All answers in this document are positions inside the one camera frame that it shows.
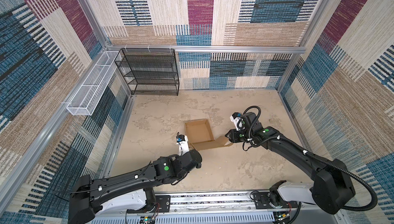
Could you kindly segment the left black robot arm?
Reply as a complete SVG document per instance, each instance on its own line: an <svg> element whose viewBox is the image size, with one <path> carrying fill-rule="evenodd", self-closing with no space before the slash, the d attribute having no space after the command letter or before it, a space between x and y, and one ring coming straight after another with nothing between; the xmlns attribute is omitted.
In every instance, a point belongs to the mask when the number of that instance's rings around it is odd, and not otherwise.
<svg viewBox="0 0 394 224"><path fill-rule="evenodd" d="M104 203L124 194L161 185L176 185L191 170L199 169L203 159L197 150L160 157L147 166L122 175L92 179L81 176L69 197L69 224L85 224L104 209Z"/></svg>

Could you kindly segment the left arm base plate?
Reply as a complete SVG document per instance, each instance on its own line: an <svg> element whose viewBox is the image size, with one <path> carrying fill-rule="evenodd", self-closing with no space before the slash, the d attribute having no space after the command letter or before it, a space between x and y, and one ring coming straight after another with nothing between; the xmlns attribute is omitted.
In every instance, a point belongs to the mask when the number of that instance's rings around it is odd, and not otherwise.
<svg viewBox="0 0 394 224"><path fill-rule="evenodd" d="M127 209L127 214L142 214L142 213L154 213L159 210L159 213L168 213L170 211L171 196L170 195L156 195L156 202L149 203L141 210Z"/></svg>

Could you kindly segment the aluminium front rail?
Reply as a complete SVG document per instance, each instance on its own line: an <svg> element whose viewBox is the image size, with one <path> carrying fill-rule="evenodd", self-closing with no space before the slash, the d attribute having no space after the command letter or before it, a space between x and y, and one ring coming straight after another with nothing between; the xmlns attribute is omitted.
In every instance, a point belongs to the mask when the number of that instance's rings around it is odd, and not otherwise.
<svg viewBox="0 0 394 224"><path fill-rule="evenodd" d="M211 214L241 212L288 212L294 214L297 209L262 209L255 208L249 194L252 191L208 191L208 192L155 192L153 189L138 190L116 197L104 204L104 209L95 217L108 217L127 214L127 209L141 210L149 203L156 202L156 195L170 195L171 204L168 213L161 214Z"/></svg>

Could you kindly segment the brown cardboard box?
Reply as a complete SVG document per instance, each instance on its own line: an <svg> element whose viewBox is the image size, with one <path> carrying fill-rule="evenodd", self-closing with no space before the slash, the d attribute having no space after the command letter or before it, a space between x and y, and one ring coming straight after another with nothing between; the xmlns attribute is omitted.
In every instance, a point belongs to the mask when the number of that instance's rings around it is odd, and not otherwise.
<svg viewBox="0 0 394 224"><path fill-rule="evenodd" d="M197 151L226 148L233 145L224 136L214 138L208 119L186 121L184 126L189 146Z"/></svg>

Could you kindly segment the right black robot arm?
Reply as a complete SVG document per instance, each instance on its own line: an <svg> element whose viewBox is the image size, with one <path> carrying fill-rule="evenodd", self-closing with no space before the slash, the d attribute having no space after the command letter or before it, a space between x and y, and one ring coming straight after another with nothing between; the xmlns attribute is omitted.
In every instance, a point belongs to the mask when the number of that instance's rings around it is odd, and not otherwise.
<svg viewBox="0 0 394 224"><path fill-rule="evenodd" d="M232 143L242 143L251 148L265 148L275 152L300 170L311 180L311 183L292 183L279 181L270 188L270 200L274 206L280 201L298 201L317 205L328 214L336 214L355 196L355 189L349 175L343 170L346 165L338 159L332 161L317 156L305 155L304 148L287 139L273 127L263 127L260 122L253 124L256 115L234 113L230 116L235 128L225 135Z"/></svg>

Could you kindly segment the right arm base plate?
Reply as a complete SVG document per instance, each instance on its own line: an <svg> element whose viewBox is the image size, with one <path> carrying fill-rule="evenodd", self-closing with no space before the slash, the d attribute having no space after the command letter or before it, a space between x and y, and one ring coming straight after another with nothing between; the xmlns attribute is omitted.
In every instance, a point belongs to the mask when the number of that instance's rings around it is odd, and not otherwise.
<svg viewBox="0 0 394 224"><path fill-rule="evenodd" d="M266 191L252 191L249 194L255 208L262 209L297 209L297 201L285 201L277 193L271 194Z"/></svg>

